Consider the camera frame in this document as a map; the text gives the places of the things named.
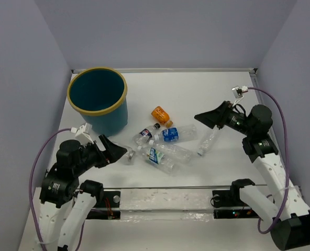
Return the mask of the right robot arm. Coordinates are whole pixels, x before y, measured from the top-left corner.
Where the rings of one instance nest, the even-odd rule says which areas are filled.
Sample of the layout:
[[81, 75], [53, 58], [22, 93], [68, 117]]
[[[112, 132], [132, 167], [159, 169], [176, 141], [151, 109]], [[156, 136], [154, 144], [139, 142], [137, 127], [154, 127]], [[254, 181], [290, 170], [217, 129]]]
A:
[[200, 113], [197, 121], [213, 129], [224, 126], [245, 135], [242, 146], [254, 167], [266, 182], [272, 199], [262, 194], [250, 179], [232, 182], [229, 201], [248, 205], [269, 225], [261, 234], [269, 233], [279, 250], [310, 245], [310, 207], [293, 186], [281, 162], [278, 148], [269, 136], [272, 112], [264, 105], [255, 105], [248, 115], [234, 110], [231, 102], [224, 101], [218, 108]]

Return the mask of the clear bottle black cap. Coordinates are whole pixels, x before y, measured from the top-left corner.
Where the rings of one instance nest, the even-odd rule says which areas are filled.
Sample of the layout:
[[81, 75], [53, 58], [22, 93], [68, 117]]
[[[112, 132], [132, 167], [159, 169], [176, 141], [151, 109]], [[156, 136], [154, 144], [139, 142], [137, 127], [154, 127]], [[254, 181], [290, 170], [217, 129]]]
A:
[[132, 140], [137, 145], [144, 145], [146, 144], [151, 138], [153, 138], [154, 135], [158, 132], [160, 129], [160, 124], [155, 123], [154, 125], [150, 125], [146, 128], [144, 128], [141, 132], [136, 134]]

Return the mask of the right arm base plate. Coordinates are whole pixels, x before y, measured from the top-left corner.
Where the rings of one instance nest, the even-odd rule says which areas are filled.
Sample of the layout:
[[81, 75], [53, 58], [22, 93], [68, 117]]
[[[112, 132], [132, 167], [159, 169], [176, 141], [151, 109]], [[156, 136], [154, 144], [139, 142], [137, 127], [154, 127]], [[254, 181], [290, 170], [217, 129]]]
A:
[[242, 201], [235, 200], [229, 190], [213, 190], [210, 204], [214, 219], [257, 219], [258, 215]]

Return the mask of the clear bottle green blue label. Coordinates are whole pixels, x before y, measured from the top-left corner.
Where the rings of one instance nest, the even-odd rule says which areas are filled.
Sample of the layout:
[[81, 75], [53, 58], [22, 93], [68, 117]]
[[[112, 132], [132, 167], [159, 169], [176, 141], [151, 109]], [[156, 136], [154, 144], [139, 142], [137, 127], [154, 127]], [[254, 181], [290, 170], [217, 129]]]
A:
[[137, 153], [144, 162], [166, 174], [173, 175], [178, 169], [175, 160], [151, 146], [138, 146]]

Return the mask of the orange plastic bottle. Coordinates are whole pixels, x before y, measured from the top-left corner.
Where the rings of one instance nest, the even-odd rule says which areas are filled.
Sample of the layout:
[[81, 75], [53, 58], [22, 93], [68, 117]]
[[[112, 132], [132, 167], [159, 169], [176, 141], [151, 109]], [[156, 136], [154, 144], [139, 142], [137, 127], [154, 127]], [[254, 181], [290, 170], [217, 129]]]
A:
[[160, 106], [154, 108], [151, 115], [162, 125], [170, 128], [173, 125], [173, 121], [170, 120], [170, 116], [164, 109]]

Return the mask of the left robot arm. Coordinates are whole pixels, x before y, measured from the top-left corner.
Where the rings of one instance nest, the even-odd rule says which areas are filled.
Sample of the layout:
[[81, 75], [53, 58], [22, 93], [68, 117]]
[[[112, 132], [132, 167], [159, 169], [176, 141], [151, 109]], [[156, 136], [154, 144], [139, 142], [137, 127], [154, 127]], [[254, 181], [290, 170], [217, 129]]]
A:
[[71, 250], [90, 211], [103, 202], [100, 182], [79, 177], [92, 167], [103, 168], [120, 160], [127, 149], [99, 136], [101, 151], [95, 142], [62, 142], [56, 162], [44, 178], [40, 193], [40, 216], [36, 223], [38, 243], [35, 250]]

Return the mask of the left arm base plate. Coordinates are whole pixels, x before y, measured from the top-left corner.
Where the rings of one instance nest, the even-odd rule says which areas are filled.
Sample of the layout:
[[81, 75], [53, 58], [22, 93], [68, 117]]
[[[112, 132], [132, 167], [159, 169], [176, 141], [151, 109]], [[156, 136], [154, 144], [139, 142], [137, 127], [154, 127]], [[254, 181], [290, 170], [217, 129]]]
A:
[[119, 220], [120, 219], [120, 190], [105, 189], [104, 196], [97, 202], [87, 215], [87, 220]]

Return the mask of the crushed clear bottle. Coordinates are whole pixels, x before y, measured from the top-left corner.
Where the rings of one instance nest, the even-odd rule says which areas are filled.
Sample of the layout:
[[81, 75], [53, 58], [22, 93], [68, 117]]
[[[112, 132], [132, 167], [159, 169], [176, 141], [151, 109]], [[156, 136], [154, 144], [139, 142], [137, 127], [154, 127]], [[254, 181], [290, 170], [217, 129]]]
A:
[[134, 163], [136, 152], [130, 146], [124, 146], [124, 148], [127, 150], [124, 155], [124, 163], [126, 165], [132, 165]]

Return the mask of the clear unlabelled plastic bottle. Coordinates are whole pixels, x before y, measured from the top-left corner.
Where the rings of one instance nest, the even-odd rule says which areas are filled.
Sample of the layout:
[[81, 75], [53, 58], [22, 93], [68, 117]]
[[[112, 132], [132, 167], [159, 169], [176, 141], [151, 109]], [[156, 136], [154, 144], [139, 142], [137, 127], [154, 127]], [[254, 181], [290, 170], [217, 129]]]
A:
[[190, 150], [171, 143], [150, 140], [148, 144], [182, 164], [187, 164], [193, 156]]

